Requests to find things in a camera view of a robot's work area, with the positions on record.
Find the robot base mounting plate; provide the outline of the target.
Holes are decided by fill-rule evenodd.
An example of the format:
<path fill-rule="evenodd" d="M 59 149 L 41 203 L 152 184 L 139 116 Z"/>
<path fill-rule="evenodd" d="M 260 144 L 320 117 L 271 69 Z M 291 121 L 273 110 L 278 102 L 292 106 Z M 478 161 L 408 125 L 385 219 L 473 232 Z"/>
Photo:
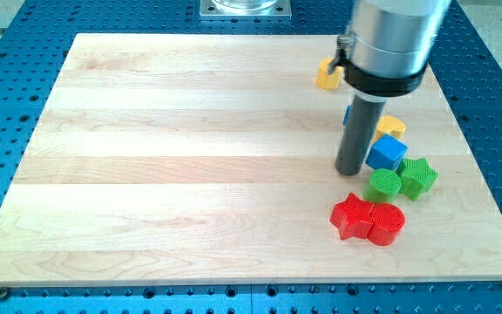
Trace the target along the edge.
<path fill-rule="evenodd" d="M 200 0 L 199 13 L 204 20 L 292 17 L 290 0 Z"/>

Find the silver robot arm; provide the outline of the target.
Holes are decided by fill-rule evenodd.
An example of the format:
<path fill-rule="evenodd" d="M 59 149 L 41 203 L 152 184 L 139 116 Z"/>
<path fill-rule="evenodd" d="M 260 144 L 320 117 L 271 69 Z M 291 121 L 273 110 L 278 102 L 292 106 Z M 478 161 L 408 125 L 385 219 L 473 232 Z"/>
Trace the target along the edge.
<path fill-rule="evenodd" d="M 328 73 L 358 96 L 381 102 L 420 85 L 450 0 L 357 0 L 346 31 L 336 38 Z"/>

